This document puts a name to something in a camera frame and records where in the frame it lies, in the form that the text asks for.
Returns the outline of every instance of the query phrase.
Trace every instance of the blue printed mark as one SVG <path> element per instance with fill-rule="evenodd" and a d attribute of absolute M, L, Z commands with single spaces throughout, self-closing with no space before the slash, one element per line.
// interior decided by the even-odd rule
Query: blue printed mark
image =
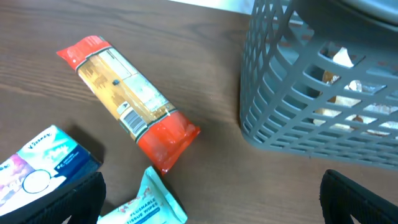
<path fill-rule="evenodd" d="M 157 207 L 155 210 L 151 211 L 148 213 L 148 215 L 144 216 L 141 220 L 136 222 L 136 224 L 143 224 L 145 221 L 147 221 L 150 217 L 153 217 L 156 213 L 160 211 L 160 208 Z"/>

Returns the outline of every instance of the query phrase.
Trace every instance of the gray basket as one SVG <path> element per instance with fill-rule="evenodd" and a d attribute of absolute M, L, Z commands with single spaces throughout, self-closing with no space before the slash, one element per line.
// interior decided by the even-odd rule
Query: gray basket
<path fill-rule="evenodd" d="M 242 134 L 261 149 L 398 169 L 396 18 L 344 2 L 256 0 Z M 353 66 L 338 61 L 342 47 Z"/>

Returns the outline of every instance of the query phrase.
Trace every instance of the brown wood surface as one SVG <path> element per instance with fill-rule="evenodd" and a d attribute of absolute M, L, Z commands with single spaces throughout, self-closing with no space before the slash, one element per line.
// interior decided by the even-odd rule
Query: brown wood surface
<path fill-rule="evenodd" d="M 398 172 L 260 151 L 244 141 L 238 83 L 248 22 L 166 0 L 1 0 L 0 161 L 51 124 L 78 127 L 84 146 L 105 150 L 106 209 L 134 198 L 150 161 L 55 54 L 96 34 L 202 128 L 165 176 L 188 223 L 323 223 L 326 169 L 397 204 Z"/>

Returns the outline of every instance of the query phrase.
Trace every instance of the black object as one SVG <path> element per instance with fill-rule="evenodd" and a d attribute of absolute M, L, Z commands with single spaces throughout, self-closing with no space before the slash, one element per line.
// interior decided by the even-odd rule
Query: black object
<path fill-rule="evenodd" d="M 94 224 L 106 195 L 102 173 L 95 172 L 0 217 L 7 224 Z"/>
<path fill-rule="evenodd" d="M 320 201 L 326 224 L 398 223 L 398 207 L 335 170 L 322 178 Z"/>

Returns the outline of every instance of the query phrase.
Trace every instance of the small box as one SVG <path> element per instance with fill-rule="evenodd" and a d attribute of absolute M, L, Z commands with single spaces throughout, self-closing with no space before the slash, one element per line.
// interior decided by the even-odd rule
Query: small box
<path fill-rule="evenodd" d="M 52 125 L 0 165 L 0 216 L 96 171 L 101 163 Z"/>

